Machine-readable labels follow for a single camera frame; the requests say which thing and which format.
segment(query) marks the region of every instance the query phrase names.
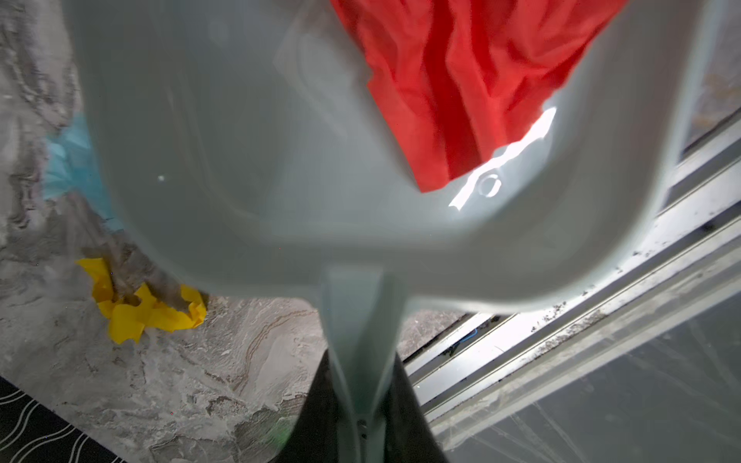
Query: yellow paper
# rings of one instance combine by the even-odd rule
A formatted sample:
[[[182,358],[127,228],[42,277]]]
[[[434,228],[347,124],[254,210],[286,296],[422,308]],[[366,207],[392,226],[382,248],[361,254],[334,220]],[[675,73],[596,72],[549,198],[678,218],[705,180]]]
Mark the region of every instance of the yellow paper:
[[[146,283],[134,293],[139,305],[125,304],[123,299],[114,301],[115,293],[108,266],[103,259],[80,259],[77,263],[93,279],[93,298],[103,316],[110,320],[108,335],[121,344],[127,339],[139,342],[146,327],[159,328],[172,333],[198,327],[206,317],[206,304],[197,289],[181,285],[181,297],[190,302],[188,313],[180,312],[159,301]]]

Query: crumpled red paper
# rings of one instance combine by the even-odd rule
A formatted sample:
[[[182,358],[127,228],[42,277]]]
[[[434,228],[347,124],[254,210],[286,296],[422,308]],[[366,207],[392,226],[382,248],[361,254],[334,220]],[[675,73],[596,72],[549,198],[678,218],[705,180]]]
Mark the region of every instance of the crumpled red paper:
[[[422,192],[519,141],[627,0],[332,0]]]

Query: blue paper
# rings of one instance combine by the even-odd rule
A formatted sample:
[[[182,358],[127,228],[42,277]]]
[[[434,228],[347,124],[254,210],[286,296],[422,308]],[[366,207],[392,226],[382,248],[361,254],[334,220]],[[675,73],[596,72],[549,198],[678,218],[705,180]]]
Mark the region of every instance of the blue paper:
[[[97,155],[90,142],[85,116],[76,115],[72,125],[63,129],[57,139],[48,139],[47,149],[49,163],[42,182],[44,199],[57,198],[68,191],[77,190],[101,216],[109,230],[123,230],[100,178]]]

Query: stone-patterned floor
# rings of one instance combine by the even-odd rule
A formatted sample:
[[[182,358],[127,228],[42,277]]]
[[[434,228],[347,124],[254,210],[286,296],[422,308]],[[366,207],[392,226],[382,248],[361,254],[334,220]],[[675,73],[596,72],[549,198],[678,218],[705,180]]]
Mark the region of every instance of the stone-patterned floor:
[[[691,139],[741,107],[741,2],[729,4]],[[199,329],[113,344],[75,259],[106,256],[122,289],[146,280],[166,302],[182,301],[84,200],[41,200],[45,137],[82,110],[59,0],[0,2],[0,59],[0,376],[131,463],[266,462],[325,349],[316,311],[210,295]],[[409,320],[402,356],[457,316]]]

